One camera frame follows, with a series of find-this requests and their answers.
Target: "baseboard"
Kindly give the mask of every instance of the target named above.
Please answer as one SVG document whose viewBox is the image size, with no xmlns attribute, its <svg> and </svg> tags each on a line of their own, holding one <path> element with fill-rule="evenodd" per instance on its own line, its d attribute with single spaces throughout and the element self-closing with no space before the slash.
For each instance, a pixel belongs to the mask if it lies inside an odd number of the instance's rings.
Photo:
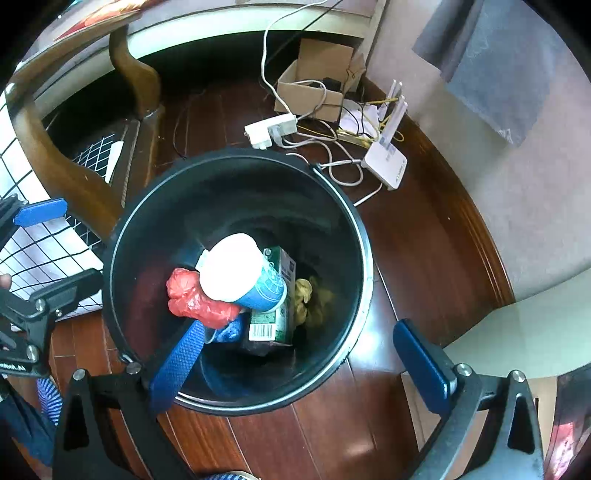
<svg viewBox="0 0 591 480">
<path fill-rule="evenodd" d="M 364 77 L 361 84 L 365 88 L 365 99 L 385 98 L 385 93 L 368 78 Z M 476 205 L 456 173 L 408 115 L 404 116 L 399 131 L 405 141 L 396 146 L 409 161 L 420 163 L 419 172 L 425 178 L 425 184 L 429 185 L 427 193 L 437 208 L 441 224 L 462 249 L 465 267 L 474 282 L 482 285 L 482 293 L 493 308 L 515 303 L 513 288 L 501 256 Z M 409 155 L 409 147 L 412 150 L 418 148 L 425 154 Z"/>
</svg>

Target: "wooden armrest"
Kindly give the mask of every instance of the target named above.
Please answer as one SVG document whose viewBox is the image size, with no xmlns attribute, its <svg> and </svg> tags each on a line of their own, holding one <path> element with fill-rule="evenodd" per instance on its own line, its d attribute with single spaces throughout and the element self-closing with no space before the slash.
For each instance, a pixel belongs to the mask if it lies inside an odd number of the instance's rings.
<svg viewBox="0 0 591 480">
<path fill-rule="evenodd" d="M 101 37 L 109 35 L 118 28 L 128 25 L 140 17 L 139 12 L 129 12 L 117 17 L 107 18 L 74 32 L 54 43 L 47 49 L 30 58 L 12 75 L 12 89 L 7 94 L 7 101 L 15 104 L 26 94 L 33 94 L 51 75 L 78 52 Z"/>
<path fill-rule="evenodd" d="M 68 210 L 101 240 L 109 238 L 123 208 L 98 173 L 65 157 L 43 128 L 30 95 L 12 120 L 17 140 L 41 184 L 52 198 L 63 197 Z"/>
</svg>

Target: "paper cup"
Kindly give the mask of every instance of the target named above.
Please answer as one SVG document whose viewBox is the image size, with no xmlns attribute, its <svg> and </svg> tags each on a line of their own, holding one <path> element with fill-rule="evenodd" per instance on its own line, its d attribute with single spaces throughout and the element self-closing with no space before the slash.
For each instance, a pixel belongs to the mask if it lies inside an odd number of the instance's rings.
<svg viewBox="0 0 591 480">
<path fill-rule="evenodd" d="M 245 233 L 219 241 L 200 263 L 201 288 L 211 299 L 259 312 L 273 312 L 285 301 L 285 280 Z"/>
</svg>

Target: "cardboard box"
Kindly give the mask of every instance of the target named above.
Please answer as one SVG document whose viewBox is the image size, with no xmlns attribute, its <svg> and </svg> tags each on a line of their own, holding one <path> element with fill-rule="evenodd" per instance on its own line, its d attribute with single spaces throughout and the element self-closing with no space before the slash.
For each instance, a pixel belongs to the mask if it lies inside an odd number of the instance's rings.
<svg viewBox="0 0 591 480">
<path fill-rule="evenodd" d="M 353 48 L 335 43 L 304 38 L 300 44 L 298 59 L 281 74 L 277 93 L 295 115 L 305 115 L 322 100 L 323 89 L 309 85 L 294 85 L 299 80 L 323 80 L 332 78 L 341 83 L 341 91 L 328 91 L 323 106 L 312 118 L 327 122 L 339 119 L 343 94 L 357 83 L 365 71 L 363 55 L 353 55 Z M 276 100 L 275 111 L 286 113 L 285 107 Z"/>
<path fill-rule="evenodd" d="M 263 254 L 285 280 L 287 296 L 283 305 L 274 312 L 252 312 L 248 339 L 251 342 L 291 345 L 293 331 L 296 328 L 294 324 L 296 262 L 281 247 L 265 248 Z"/>
</svg>

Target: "wooden chair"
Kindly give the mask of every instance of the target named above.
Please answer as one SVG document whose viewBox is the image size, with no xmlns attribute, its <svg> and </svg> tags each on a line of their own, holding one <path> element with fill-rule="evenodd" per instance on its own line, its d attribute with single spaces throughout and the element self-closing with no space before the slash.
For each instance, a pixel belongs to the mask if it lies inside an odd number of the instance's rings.
<svg viewBox="0 0 591 480">
<path fill-rule="evenodd" d="M 101 240 L 109 237 L 125 201 L 151 180 L 164 114 L 158 73 L 129 53 L 128 25 L 138 17 L 136 12 L 123 14 L 64 37 L 18 69 L 7 89 L 14 131 L 35 175 L 51 197 L 65 198 L 72 215 Z M 111 185 L 57 149 L 41 123 L 33 100 L 35 91 L 61 65 L 105 35 L 109 35 L 111 62 L 130 85 L 136 106 L 136 118 L 126 131 Z"/>
</svg>

